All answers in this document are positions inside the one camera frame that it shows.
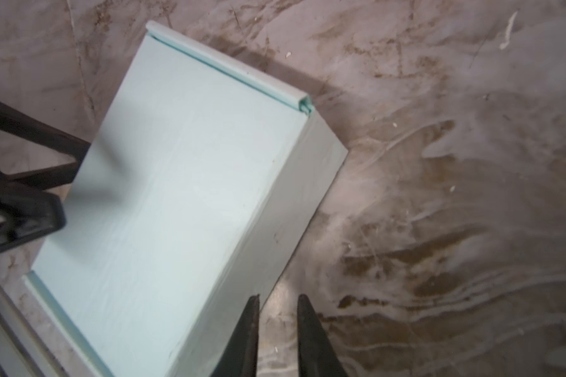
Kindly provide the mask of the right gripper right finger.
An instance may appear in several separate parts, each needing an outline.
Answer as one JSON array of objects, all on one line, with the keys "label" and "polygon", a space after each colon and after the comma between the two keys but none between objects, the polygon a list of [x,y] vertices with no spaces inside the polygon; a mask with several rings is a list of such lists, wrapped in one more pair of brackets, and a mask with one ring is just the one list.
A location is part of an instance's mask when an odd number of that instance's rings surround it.
[{"label": "right gripper right finger", "polygon": [[297,302],[299,377],[348,377],[308,296]]}]

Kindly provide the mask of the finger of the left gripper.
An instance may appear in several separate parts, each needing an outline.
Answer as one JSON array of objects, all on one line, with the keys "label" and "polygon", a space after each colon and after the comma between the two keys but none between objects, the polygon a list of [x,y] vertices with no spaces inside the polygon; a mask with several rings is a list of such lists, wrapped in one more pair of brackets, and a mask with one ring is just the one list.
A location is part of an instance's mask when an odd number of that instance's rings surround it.
[{"label": "finger of the left gripper", "polygon": [[0,102],[0,131],[74,159],[72,163],[17,174],[5,174],[0,171],[1,180],[17,182],[39,190],[72,183],[91,147],[89,142],[33,119],[2,102]]},{"label": "finger of the left gripper", "polygon": [[61,199],[0,179],[0,254],[63,229]]}]

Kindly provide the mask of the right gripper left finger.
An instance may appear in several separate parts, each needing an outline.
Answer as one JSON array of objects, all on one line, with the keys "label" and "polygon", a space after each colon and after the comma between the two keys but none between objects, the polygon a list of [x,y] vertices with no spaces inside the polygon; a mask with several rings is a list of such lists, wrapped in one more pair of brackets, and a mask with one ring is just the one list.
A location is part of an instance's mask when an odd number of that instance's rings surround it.
[{"label": "right gripper left finger", "polygon": [[256,377],[259,295],[251,296],[211,377]]}]

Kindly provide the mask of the mint paper box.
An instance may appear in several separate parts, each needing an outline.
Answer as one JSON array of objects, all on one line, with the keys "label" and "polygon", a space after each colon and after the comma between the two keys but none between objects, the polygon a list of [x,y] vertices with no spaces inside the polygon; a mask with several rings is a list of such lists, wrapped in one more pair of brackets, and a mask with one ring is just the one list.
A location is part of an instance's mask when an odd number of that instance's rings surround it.
[{"label": "mint paper box", "polygon": [[207,376],[347,156],[305,92],[157,22],[25,283],[96,376]]}]

